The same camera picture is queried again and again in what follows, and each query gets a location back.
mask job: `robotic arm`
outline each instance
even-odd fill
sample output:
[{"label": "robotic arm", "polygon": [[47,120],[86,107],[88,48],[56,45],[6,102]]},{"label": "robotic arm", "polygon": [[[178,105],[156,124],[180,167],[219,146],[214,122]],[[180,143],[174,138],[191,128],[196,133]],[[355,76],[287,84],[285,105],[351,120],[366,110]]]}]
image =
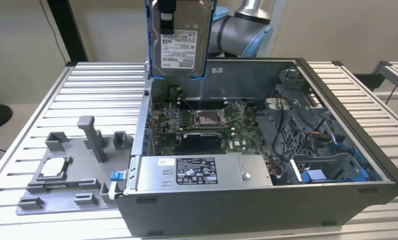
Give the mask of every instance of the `robotic arm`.
[{"label": "robotic arm", "polygon": [[218,7],[212,19],[208,56],[230,53],[255,57],[266,37],[271,35],[271,0],[243,0],[234,16],[226,7]]},{"label": "robotic arm", "polygon": [[206,76],[207,56],[255,57],[270,35],[271,0],[243,0],[234,16],[216,0],[144,0],[155,79]]}]

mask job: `hard drive label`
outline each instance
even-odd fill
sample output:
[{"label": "hard drive label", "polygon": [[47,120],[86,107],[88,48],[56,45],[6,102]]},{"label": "hard drive label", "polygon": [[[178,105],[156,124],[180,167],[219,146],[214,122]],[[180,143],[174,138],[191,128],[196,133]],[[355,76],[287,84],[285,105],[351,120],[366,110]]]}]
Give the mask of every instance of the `hard drive label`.
[{"label": "hard drive label", "polygon": [[160,35],[160,62],[163,69],[194,69],[198,31],[174,30]]}]

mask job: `hard drive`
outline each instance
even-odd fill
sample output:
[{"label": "hard drive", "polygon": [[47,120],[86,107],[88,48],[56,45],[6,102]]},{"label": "hard drive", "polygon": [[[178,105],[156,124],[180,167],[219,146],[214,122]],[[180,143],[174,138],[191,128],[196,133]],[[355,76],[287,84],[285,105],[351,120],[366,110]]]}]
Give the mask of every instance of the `hard drive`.
[{"label": "hard drive", "polygon": [[160,5],[146,0],[152,78],[204,77],[214,9],[214,0],[162,1]]}]

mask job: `white wall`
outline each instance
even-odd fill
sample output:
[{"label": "white wall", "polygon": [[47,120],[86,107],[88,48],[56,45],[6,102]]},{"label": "white wall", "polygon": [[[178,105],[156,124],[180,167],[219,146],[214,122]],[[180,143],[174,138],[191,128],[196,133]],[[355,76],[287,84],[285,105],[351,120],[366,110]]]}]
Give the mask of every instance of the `white wall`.
[{"label": "white wall", "polygon": [[0,103],[39,102],[63,68],[39,1],[0,0]]},{"label": "white wall", "polygon": [[398,0],[287,0],[271,55],[339,60],[357,73],[398,61]]},{"label": "white wall", "polygon": [[[231,11],[241,2],[219,0]],[[398,61],[398,0],[286,3],[274,57],[341,60],[353,72],[369,72],[379,60]],[[90,60],[142,62],[143,0],[71,0],[71,5]],[[39,0],[0,0],[0,103],[39,102],[62,69]]]}]

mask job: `blue latch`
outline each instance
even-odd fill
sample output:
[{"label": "blue latch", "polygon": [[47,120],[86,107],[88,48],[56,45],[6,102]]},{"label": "blue latch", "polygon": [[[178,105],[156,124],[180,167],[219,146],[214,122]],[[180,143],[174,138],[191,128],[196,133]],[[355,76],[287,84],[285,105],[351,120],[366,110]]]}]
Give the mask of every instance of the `blue latch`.
[{"label": "blue latch", "polygon": [[361,168],[357,177],[353,179],[354,182],[366,182],[369,180],[369,173],[367,171]]},{"label": "blue latch", "polygon": [[114,171],[110,175],[110,180],[114,182],[120,182],[126,178],[126,172],[124,171]]}]

